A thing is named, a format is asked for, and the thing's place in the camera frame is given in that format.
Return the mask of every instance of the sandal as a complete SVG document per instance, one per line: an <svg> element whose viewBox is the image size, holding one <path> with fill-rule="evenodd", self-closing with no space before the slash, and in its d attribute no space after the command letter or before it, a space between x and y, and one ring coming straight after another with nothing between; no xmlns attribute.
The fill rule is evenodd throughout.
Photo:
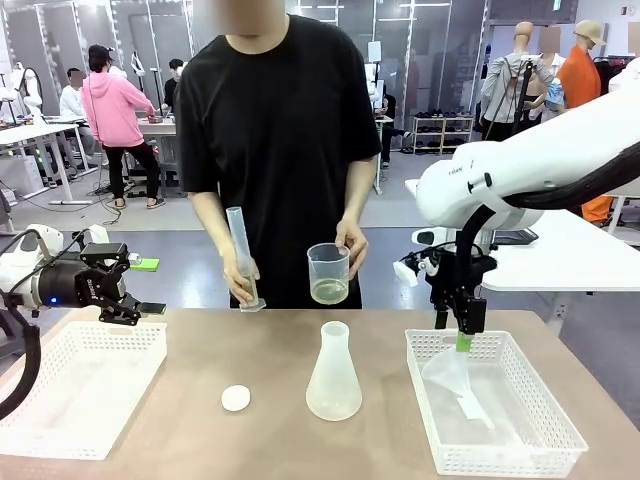
<svg viewBox="0 0 640 480"><path fill-rule="evenodd" d="M154 203L153 205L147 204L147 209L148 210L153 210L154 208L161 207L161 206L165 205L165 203L166 203L164 201L164 198L156 198L155 201L156 201L156 203Z"/></svg>

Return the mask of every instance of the person's left hand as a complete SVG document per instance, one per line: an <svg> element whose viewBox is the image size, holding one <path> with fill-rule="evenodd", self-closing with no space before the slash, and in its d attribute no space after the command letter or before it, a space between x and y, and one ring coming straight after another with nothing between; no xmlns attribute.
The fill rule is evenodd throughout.
<svg viewBox="0 0 640 480"><path fill-rule="evenodd" d="M343 218L336 227L336 246L349 248L349 280L356 276L369 251L369 242L365 238L358 222Z"/></svg>

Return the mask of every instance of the white flask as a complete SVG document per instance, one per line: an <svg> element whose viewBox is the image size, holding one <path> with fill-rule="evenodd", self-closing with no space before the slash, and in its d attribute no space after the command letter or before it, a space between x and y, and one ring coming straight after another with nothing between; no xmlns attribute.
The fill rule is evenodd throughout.
<svg viewBox="0 0 640 480"><path fill-rule="evenodd" d="M362 405L362 391L349 353L349 327L325 323L322 347L307 387L307 406L323 420L338 422L352 417Z"/></svg>

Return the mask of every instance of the black hair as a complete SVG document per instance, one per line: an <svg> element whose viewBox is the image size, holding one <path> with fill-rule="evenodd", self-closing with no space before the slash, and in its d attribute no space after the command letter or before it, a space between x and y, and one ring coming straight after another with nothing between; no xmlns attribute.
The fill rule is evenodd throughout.
<svg viewBox="0 0 640 480"><path fill-rule="evenodd" d="M92 72L100 73L102 69L107 65L109 60L106 58L89 57L89 70Z"/></svg>
<svg viewBox="0 0 640 480"><path fill-rule="evenodd" d="M67 78L71 78L71 72L79 72L80 69L76 68L76 67L72 67L69 70L67 70Z"/></svg>
<svg viewBox="0 0 640 480"><path fill-rule="evenodd" d="M174 58L169 62L169 68L172 70L177 70L178 67L181 67L182 65L184 65L184 62L179 58Z"/></svg>

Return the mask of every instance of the orange pants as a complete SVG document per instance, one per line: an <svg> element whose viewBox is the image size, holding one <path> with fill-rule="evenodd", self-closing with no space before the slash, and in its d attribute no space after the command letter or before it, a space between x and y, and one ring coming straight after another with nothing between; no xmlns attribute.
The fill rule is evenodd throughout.
<svg viewBox="0 0 640 480"><path fill-rule="evenodd" d="M604 222L609 217L609 209L613 197L601 196L594 198L582 206L582 216L587 222Z"/></svg>

